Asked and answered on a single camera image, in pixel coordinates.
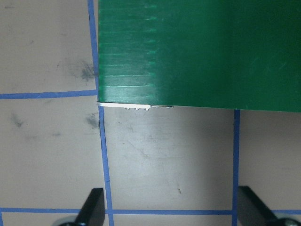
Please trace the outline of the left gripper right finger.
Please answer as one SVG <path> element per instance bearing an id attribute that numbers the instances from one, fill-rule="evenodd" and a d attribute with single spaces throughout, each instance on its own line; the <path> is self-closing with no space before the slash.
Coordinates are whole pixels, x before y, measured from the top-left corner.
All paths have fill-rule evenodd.
<path id="1" fill-rule="evenodd" d="M 242 226 L 273 226 L 276 215 L 248 186 L 238 187 L 238 220 Z"/>

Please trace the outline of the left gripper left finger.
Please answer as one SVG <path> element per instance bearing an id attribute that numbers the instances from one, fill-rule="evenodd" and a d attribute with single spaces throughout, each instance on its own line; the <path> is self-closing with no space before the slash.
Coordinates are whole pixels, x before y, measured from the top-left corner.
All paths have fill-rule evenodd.
<path id="1" fill-rule="evenodd" d="M 102 226 L 105 220 L 103 188 L 93 188 L 77 215 L 76 226 Z"/>

